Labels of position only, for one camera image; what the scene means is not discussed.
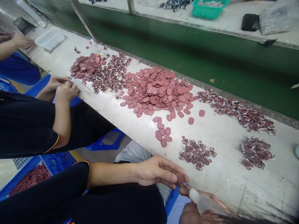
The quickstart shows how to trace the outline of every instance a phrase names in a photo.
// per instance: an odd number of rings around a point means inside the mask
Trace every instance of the plastic bag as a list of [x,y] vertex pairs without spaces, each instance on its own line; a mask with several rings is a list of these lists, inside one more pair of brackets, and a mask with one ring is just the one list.
[[259,16],[262,35],[288,32],[294,26],[293,15],[298,8],[299,0],[277,0],[274,5],[265,8]]

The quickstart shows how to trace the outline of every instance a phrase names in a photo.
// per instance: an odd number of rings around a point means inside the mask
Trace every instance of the blue chair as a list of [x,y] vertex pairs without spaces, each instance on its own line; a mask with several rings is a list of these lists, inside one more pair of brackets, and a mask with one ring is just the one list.
[[[108,145],[108,144],[103,143],[103,140],[108,135],[117,134],[117,133],[119,133],[119,135],[118,135],[118,137],[116,138],[116,140],[114,141],[114,143],[112,145]],[[86,146],[85,149],[90,150],[90,151],[112,150],[112,149],[118,150],[119,149],[119,143],[120,143],[120,141],[121,141],[121,139],[124,135],[125,134],[122,131],[120,131],[117,128],[114,128],[111,132],[109,132],[108,134],[106,134],[105,136],[100,138],[97,142],[95,142],[95,143],[93,143],[89,146]]]

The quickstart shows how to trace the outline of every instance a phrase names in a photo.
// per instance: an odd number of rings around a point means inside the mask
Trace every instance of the white workbench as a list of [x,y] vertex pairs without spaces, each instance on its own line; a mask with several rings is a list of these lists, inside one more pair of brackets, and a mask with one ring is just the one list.
[[[66,40],[52,53],[48,53],[39,46],[34,46],[24,53],[48,70],[51,75],[69,75],[69,69],[79,57],[74,51],[76,46],[81,55],[89,56],[93,52],[88,40],[74,33],[62,30]],[[40,33],[32,32],[30,37],[36,39]],[[117,52],[108,49],[110,55]],[[145,64],[138,63],[133,59],[127,68],[128,72],[135,73],[142,68],[148,68]],[[196,95],[203,91],[194,87],[191,92]],[[153,116],[142,115],[137,118],[134,110],[120,107],[123,100],[116,100],[114,93],[110,91],[100,92],[98,95],[81,92],[79,96],[102,116],[113,123],[126,135],[144,147],[153,155],[162,155],[185,169],[190,177],[190,184],[217,195],[230,206],[246,210],[260,210],[261,208],[272,211],[269,203],[283,211],[294,213],[298,208],[299,197],[299,160],[294,154],[294,148],[299,143],[299,130],[275,122],[276,136],[263,133],[249,133],[247,129],[238,124],[236,119],[213,112],[209,104],[193,102],[194,107],[190,110],[194,118],[194,124],[188,124],[190,116],[184,118],[176,117],[171,122],[166,120],[168,111],[156,111]],[[204,117],[200,117],[200,109],[206,111]],[[160,116],[166,127],[171,128],[173,141],[162,148],[160,142],[155,138],[156,124],[152,121],[155,116]],[[275,160],[265,162],[267,168],[261,170],[254,168],[246,170],[240,164],[242,153],[239,151],[240,144],[248,136],[256,136],[271,144],[271,151]],[[201,140],[208,147],[215,148],[217,157],[212,163],[204,167],[202,171],[195,169],[194,165],[179,160],[183,149],[182,136],[187,139]]]

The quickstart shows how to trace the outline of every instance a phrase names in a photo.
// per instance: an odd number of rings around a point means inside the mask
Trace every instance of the small bottle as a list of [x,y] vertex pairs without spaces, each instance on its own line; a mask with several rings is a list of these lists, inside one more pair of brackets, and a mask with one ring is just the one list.
[[223,207],[214,202],[209,196],[206,194],[200,195],[194,188],[189,191],[189,198],[197,205],[200,214],[207,210],[212,210],[216,214],[224,216],[228,214]]
[[75,86],[77,86],[81,91],[84,92],[88,92],[89,91],[89,87],[86,86],[85,84],[83,84],[81,81],[79,81],[78,79],[72,79],[72,82],[75,84]]
[[93,46],[97,54],[102,55],[102,50],[100,46],[89,36],[90,44]]

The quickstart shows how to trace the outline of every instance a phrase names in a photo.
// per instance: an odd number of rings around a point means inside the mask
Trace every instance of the hand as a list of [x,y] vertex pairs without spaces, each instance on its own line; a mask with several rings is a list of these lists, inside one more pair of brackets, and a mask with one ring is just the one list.
[[28,47],[35,44],[33,39],[20,34],[15,34],[11,41],[17,48],[22,49],[27,49]]
[[[218,205],[220,205],[224,210],[227,211],[227,213],[231,213],[231,209],[223,203],[221,200],[219,200],[215,195],[204,192],[201,190],[198,190],[194,188],[200,195],[205,194],[209,196],[214,202],[216,202]],[[189,192],[184,188],[181,187],[179,189],[179,193],[182,196],[189,197]],[[199,224],[199,223],[223,223],[223,221],[211,210],[205,211],[203,214],[200,214],[197,205],[193,202],[187,203],[184,206],[183,212],[180,216],[179,224]]]
[[0,44],[12,39],[12,35],[5,32],[0,32]]
[[57,87],[65,84],[65,82],[67,82],[67,81],[70,81],[70,79],[68,77],[59,77],[59,76],[51,75],[51,78],[50,78],[48,84],[46,85],[46,88],[49,91],[53,91],[53,90],[56,90]]
[[[174,184],[177,181],[176,174],[185,173],[183,168],[162,156],[153,156],[146,161],[136,163],[135,171],[137,182],[142,186],[163,183],[172,189],[176,188]],[[184,177],[185,182],[189,182],[185,174]]]
[[65,84],[57,87],[56,90],[56,102],[67,102],[69,103],[77,93],[79,89],[72,84],[72,82],[66,82]]

